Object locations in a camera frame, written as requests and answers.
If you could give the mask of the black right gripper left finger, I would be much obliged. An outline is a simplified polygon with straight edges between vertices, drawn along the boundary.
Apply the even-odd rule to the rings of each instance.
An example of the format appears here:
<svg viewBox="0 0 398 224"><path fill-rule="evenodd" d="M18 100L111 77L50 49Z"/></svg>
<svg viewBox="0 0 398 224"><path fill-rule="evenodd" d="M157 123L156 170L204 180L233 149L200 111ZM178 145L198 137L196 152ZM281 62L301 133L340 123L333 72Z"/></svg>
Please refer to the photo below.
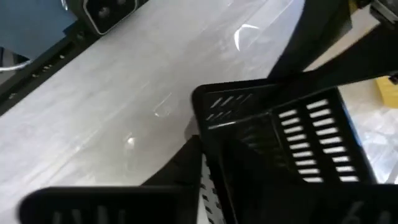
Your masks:
<svg viewBox="0 0 398 224"><path fill-rule="evenodd" d="M178 152L142 185L197 185L201 177L201 140L193 135Z"/></svg>

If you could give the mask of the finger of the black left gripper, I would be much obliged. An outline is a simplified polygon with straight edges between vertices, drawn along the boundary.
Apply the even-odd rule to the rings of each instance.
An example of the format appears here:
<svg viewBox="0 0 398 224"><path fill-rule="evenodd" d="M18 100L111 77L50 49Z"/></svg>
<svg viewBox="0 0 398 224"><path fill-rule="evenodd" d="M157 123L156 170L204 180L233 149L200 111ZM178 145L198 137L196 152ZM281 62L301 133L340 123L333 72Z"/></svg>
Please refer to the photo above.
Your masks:
<svg viewBox="0 0 398 224"><path fill-rule="evenodd" d="M293 34L268 77L301 72L350 28L348 0L305 0Z"/></svg>
<svg viewBox="0 0 398 224"><path fill-rule="evenodd" d="M377 26L335 58L306 74L304 90L321 90L398 72L398 30Z"/></svg>

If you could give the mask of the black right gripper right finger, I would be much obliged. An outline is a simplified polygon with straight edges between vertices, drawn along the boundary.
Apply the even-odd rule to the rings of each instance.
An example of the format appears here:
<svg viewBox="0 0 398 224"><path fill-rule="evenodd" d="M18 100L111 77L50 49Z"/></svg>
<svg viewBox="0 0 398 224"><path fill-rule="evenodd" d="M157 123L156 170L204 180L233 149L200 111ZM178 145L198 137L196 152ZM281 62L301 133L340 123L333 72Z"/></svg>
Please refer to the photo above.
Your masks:
<svg viewBox="0 0 398 224"><path fill-rule="evenodd" d="M239 224L260 224L267 185L298 184L297 174L275 167L268 159L244 143L226 143L221 158L228 190Z"/></svg>

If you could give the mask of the black slotted plastic basket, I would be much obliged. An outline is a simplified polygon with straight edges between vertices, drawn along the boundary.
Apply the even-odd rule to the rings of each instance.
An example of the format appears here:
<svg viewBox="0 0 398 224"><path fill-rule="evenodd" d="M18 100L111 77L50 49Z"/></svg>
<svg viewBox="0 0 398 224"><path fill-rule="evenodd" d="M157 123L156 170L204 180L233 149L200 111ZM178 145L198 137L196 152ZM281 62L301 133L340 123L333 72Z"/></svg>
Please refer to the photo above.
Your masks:
<svg viewBox="0 0 398 224"><path fill-rule="evenodd" d="M265 109L278 89L278 84L263 79L202 85L192 93L224 216L233 222L238 219L234 189L221 159L221 145L230 139L243 143L264 167L305 182L376 181L338 89Z"/></svg>

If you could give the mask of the yellow slotted plastic basket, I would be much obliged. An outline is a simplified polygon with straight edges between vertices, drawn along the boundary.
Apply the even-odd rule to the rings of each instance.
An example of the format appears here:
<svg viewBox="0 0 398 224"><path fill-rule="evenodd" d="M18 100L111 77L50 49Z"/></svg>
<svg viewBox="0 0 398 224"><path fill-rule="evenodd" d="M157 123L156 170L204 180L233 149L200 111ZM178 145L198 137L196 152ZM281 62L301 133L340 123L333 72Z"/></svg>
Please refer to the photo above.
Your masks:
<svg viewBox="0 0 398 224"><path fill-rule="evenodd" d="M393 84L387 76L376 79L382 102L386 107L398 109L398 85Z"/></svg>

